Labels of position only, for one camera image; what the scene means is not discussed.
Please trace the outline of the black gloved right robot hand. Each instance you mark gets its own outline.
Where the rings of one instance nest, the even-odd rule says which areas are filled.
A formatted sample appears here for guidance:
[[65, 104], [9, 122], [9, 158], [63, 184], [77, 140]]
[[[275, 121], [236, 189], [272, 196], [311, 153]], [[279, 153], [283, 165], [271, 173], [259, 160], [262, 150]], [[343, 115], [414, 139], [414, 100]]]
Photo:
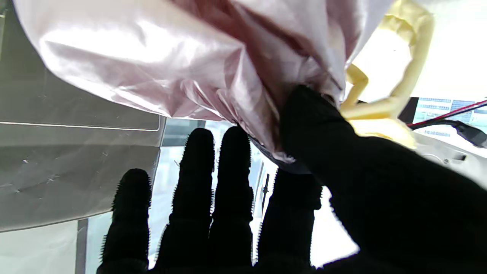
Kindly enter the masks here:
[[172, 213], [148, 267], [151, 181], [122, 177], [98, 274], [485, 274], [486, 190], [397, 143], [360, 137], [327, 96], [298, 86], [280, 113], [285, 152], [252, 263], [251, 147], [239, 126], [186, 141]]

